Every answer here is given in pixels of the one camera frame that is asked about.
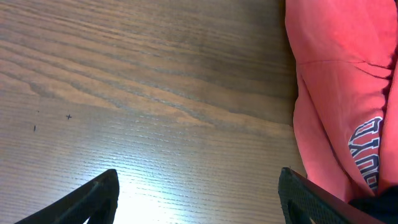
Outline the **red printed shirt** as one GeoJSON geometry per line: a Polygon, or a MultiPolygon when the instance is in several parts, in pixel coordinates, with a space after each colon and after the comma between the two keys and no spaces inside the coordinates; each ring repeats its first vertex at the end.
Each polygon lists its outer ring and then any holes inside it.
{"type": "Polygon", "coordinates": [[[308,179],[345,202],[397,185],[397,1],[287,0],[285,27],[308,179]]]}

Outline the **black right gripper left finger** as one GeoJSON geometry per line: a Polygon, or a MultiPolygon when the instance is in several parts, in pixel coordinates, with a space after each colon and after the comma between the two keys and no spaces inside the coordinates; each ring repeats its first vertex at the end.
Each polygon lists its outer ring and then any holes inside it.
{"type": "Polygon", "coordinates": [[[113,224],[118,197],[118,173],[108,169],[16,224],[113,224]]]}

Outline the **black garment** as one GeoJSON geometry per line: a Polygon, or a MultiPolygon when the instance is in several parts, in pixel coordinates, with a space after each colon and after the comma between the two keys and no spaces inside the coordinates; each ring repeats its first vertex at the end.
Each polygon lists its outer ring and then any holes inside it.
{"type": "Polygon", "coordinates": [[[397,224],[397,186],[377,197],[354,199],[349,204],[384,223],[397,224]]]}

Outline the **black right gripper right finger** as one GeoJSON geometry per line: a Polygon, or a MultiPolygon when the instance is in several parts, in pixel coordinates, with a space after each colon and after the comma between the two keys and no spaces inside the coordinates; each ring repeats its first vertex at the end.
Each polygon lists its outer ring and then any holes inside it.
{"type": "Polygon", "coordinates": [[[281,170],[278,194],[287,224],[383,224],[288,167],[281,170]]]}

